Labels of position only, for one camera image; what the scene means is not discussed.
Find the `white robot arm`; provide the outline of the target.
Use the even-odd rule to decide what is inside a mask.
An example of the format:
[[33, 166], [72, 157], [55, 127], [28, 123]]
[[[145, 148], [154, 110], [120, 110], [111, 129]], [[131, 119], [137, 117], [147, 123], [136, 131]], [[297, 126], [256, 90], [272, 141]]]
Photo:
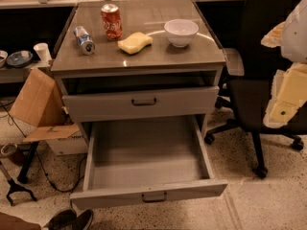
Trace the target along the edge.
[[301, 0], [284, 22], [263, 37], [261, 44], [279, 47], [281, 56], [292, 63], [288, 70], [276, 71], [263, 119], [266, 127], [280, 128], [307, 102], [307, 0]]

